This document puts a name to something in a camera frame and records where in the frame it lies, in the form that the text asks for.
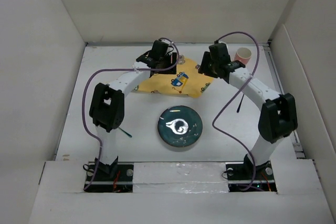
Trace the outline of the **yellow vehicle-print cloth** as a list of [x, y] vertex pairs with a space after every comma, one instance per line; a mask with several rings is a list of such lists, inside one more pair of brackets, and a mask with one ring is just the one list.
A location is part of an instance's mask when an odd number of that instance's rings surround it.
[[213, 77], [198, 73], [196, 61], [180, 57], [176, 74], [154, 74], [136, 86], [134, 92], [184, 95], [198, 98], [213, 82]]

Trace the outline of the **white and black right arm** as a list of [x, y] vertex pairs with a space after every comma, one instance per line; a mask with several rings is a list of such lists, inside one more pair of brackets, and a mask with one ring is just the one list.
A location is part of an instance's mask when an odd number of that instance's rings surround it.
[[204, 52], [198, 73], [223, 79], [248, 97], [260, 110], [259, 137], [239, 169], [247, 178], [261, 174], [283, 138], [298, 127], [296, 102], [290, 93], [281, 94], [255, 78], [246, 66], [231, 61], [226, 44], [215, 43]]

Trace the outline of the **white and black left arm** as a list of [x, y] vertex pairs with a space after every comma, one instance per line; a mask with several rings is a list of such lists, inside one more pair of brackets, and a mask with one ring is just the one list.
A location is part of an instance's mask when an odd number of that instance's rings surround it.
[[95, 160], [97, 172], [105, 180], [117, 175], [118, 155], [116, 129], [124, 119], [125, 98], [141, 82], [156, 73], [176, 73], [179, 53], [173, 43], [161, 38], [155, 40], [152, 48], [139, 56], [130, 69], [122, 69], [123, 74], [114, 81], [95, 86], [89, 116], [97, 130], [99, 155]]

